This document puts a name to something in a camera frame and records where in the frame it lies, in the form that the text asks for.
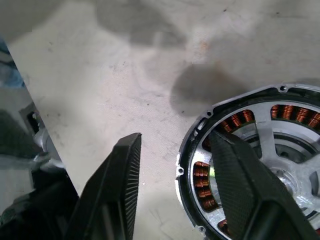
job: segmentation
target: machine part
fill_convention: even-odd
[[[213,129],[248,142],[312,227],[320,229],[319,99],[318,86],[270,85],[215,104],[197,119],[177,156],[176,191],[192,224],[204,228],[202,234],[232,239],[210,153]]]
[[[281,178],[259,161],[248,142],[215,130],[209,139],[215,180],[233,239],[319,239]]]
[[[0,239],[63,239],[78,199],[68,177],[16,198],[1,213]]]
[[[46,128],[40,130],[33,136],[34,142],[43,149],[45,153],[49,153],[50,159],[43,164],[40,169],[46,173],[61,173],[65,171],[65,165],[60,159],[57,149],[52,142],[51,137]]]
[[[86,183],[64,240],[133,239],[140,151],[141,133],[133,133],[117,142]]]

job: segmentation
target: copper coil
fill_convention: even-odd
[[[231,119],[232,119],[233,124],[236,127],[239,127],[241,125],[241,121],[240,121],[240,119],[239,119],[237,114],[232,115]]]
[[[232,131],[231,127],[229,126],[229,124],[226,121],[223,121],[220,124],[228,133],[230,133]]]
[[[302,123],[303,120],[305,120],[306,116],[308,115],[309,110],[306,108],[301,107],[300,110],[298,111],[295,120]]]
[[[320,122],[320,113],[316,113],[313,115],[311,120],[309,121],[308,125],[312,128],[316,127],[318,123]]]
[[[209,181],[208,181],[208,179],[197,178],[197,179],[195,179],[195,181],[194,181],[194,185],[195,185],[197,188],[204,188],[204,187],[209,186]]]
[[[228,224],[227,219],[222,220],[221,222],[218,223],[218,227],[222,229],[226,224]]]
[[[283,109],[282,118],[290,119],[292,111],[294,110],[294,106],[292,105],[285,105]]]
[[[196,177],[208,177],[209,169],[204,167],[197,167],[194,170],[193,175],[195,175]]]
[[[206,197],[212,196],[211,190],[209,188],[205,188],[205,189],[201,188],[197,193],[199,198],[206,198]]]
[[[254,115],[253,115],[252,111],[250,111],[250,110],[243,110],[243,111],[242,111],[242,114],[243,114],[244,119],[245,119],[246,122],[251,122],[251,121],[254,120]]]
[[[208,197],[202,201],[202,206],[205,210],[209,211],[217,207],[217,203],[213,197]]]
[[[197,162],[195,162],[194,165],[200,166],[200,167],[206,167],[206,168],[208,168],[208,167],[210,166],[209,164],[204,163],[204,162],[202,162],[202,161],[197,161]]]
[[[272,117],[273,119],[277,118],[278,111],[279,111],[279,105],[274,105],[274,106],[271,108],[271,117]]]

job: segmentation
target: black plastic part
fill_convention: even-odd
[[[49,173],[37,169],[31,172],[33,188],[40,190],[45,189],[61,179],[69,178],[65,170],[61,172]]]
[[[209,135],[215,179],[233,240],[317,240],[282,182],[250,145],[230,133]]]
[[[86,183],[65,240],[132,240],[141,134],[121,138]]]
[[[1,240],[61,240],[78,201],[69,178],[17,198],[0,218]]]

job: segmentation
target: bolt hole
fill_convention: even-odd
[[[204,233],[206,231],[206,229],[203,226],[200,226],[199,231],[200,231],[200,233]]]
[[[280,87],[280,90],[281,90],[281,91],[285,91],[285,90],[287,90],[287,87],[286,87],[286,86],[281,86],[281,87]]]
[[[283,158],[288,159],[289,158],[289,153],[287,153],[286,151],[283,151],[283,152],[280,153],[280,156],[283,157]]]

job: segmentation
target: metal part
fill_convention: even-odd
[[[177,175],[177,194],[192,224],[203,226],[209,239],[232,238],[224,221],[207,138],[216,129],[250,143],[314,229],[319,229],[319,99],[317,86],[273,85],[225,100],[204,112],[185,136],[176,163],[184,169],[183,175]]]
[[[49,161],[40,168],[47,173],[59,173],[65,170],[65,165],[60,159],[54,143],[46,128],[40,130],[33,136],[34,142],[43,149],[45,153],[50,155]]]

